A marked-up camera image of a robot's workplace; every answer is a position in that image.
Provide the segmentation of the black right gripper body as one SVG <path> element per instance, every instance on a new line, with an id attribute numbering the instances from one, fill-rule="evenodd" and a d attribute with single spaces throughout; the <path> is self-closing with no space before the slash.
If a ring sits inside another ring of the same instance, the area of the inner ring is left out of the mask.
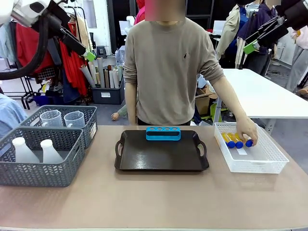
<path id="1" fill-rule="evenodd" d="M 299 30 L 308 25 L 307 0 L 282 0 L 275 9 L 280 17 L 285 19 L 286 27 Z"/>

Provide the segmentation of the person's left hand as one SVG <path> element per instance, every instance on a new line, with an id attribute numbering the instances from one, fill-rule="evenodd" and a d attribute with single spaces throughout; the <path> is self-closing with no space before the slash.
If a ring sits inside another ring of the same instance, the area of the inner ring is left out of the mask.
<path id="1" fill-rule="evenodd" d="M 236 117 L 236 129 L 239 137 L 244 138 L 248 136 L 252 140 L 252 146 L 255 146 L 258 141 L 257 128 L 255 123 L 247 116 Z"/>

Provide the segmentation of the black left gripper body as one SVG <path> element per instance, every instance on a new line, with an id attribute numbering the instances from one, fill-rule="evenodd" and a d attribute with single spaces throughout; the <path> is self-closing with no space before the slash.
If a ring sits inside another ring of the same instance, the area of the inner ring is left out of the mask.
<path id="1" fill-rule="evenodd" d="M 68 22 L 70 17 L 62 8 L 61 4 L 67 3 L 66 0 L 51 0 L 47 9 L 46 16 L 48 20 L 48 38 L 57 37 L 60 40 L 65 40 L 71 37 L 69 32 Z"/>

